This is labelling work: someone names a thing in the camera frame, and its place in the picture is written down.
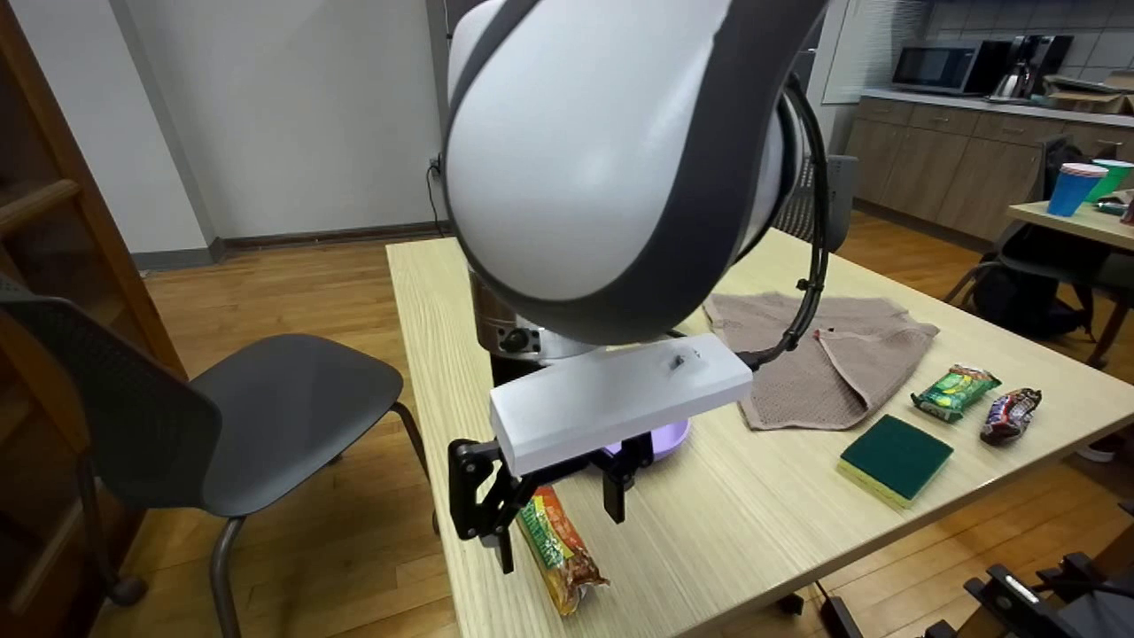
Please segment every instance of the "wooden cabinet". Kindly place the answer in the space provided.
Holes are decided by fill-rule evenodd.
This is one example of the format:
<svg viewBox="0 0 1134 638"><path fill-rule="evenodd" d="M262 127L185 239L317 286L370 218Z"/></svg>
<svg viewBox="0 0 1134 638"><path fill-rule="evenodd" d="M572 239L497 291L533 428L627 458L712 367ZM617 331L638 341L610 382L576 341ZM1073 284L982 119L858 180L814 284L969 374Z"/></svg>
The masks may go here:
<svg viewBox="0 0 1134 638"><path fill-rule="evenodd" d="M0 4L0 277L78 303L182 376L172 344L133 272L104 194ZM93 571L76 493L76 452L45 380L22 376L0 341L0 634L85 634L104 582ZM104 523L123 552L139 510L110 496Z"/></svg>
<svg viewBox="0 0 1134 638"><path fill-rule="evenodd" d="M1043 153L1057 138L1087 156L1121 146L1121 156L1134 161L1134 127L862 99L850 126L862 167L855 198L997 241L1005 228L1003 208L1037 198Z"/></svg>

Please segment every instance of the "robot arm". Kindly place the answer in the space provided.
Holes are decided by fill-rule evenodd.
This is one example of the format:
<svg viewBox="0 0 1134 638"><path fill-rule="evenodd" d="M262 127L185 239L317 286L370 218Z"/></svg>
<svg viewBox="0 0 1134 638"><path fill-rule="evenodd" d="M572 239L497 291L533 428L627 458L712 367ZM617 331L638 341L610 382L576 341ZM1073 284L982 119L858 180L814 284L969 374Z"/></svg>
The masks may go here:
<svg viewBox="0 0 1134 638"><path fill-rule="evenodd" d="M796 169L782 122L803 99L780 97L823 8L489 0L458 25L442 151L458 241L507 310L595 348L497 386L497 445L451 445L458 537L497 537L503 569L507 523L539 481L602 465L621 523L621 493L650 460L641 435L736 401L752 369L808 325L819 241L782 344L734 354L716 337L670 337L761 239Z"/></svg>

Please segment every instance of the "gray cloth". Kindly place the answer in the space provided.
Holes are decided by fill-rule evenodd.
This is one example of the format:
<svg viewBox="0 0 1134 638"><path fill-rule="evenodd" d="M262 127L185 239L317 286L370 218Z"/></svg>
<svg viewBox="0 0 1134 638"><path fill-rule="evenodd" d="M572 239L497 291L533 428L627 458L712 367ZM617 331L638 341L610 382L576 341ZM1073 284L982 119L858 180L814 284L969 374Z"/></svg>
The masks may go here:
<svg viewBox="0 0 1134 638"><path fill-rule="evenodd" d="M734 350L761 350L796 314L788 296L712 296L712 331ZM937 325L885 298L823 298L800 344L754 374L739 401L752 428L855 428L885 403L930 350Z"/></svg>

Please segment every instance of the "snack wrapper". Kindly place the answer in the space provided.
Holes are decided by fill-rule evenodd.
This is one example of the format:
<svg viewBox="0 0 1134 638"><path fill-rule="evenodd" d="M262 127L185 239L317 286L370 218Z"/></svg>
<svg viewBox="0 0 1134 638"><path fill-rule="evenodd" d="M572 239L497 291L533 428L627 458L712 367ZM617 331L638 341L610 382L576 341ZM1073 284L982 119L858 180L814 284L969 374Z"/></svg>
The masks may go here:
<svg viewBox="0 0 1134 638"><path fill-rule="evenodd" d="M1009 448L1016 445L1028 425L1031 425L1031 413L1037 409L1043 394L1031 386L1019 386L1012 394L1003 394L998 401L991 401L982 440L988 448Z"/></svg>
<svg viewBox="0 0 1134 638"><path fill-rule="evenodd" d="M576 538L561 496L541 487L516 516L520 537L539 565L541 584L561 617L576 615L587 591L606 582L587 545Z"/></svg>
<svg viewBox="0 0 1134 638"><path fill-rule="evenodd" d="M914 394L914 409L958 422L969 409L973 409L998 380L984 369L954 367L941 380L937 380L925 394Z"/></svg>

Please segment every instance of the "wooden table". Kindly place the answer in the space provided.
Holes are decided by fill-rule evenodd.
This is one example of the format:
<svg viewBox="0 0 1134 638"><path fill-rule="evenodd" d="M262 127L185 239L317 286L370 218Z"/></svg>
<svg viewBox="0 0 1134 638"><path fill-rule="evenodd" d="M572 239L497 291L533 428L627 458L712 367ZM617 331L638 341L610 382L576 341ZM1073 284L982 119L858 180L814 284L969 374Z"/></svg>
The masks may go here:
<svg viewBox="0 0 1134 638"><path fill-rule="evenodd" d="M1049 228L1058 236L1087 239L1109 247L1134 252L1134 228L1121 223L1121 218L1100 214L1095 206L1076 206L1073 218L1051 218L1049 201L1016 201L1005 208L1009 219Z"/></svg>
<svg viewBox="0 0 1134 638"><path fill-rule="evenodd" d="M721 291L795 291L803 265L800 241L768 236ZM498 575L497 552L462 543L446 516L446 445L494 432L489 360L474 341L463 259L455 241L392 246L390 272L463 634L690 630L745 602L775 602L947 507L1134 420L1134 386L833 259L828 296L889 298L939 325L937 348L885 413L947 440L947 467L906 510L894 510L835 473L858 432L752 432L734 403L709 413L695 420L683 452L638 477L624 526L606 519L598 477L555 481L610 578L576 617L561 621L516 532L516 571ZM706 318L690 317L683 331L706 331ZM911 409L906 399L958 363L991 369L1003 386L1045 390L1016 448L977 445L982 415L939 425Z"/></svg>

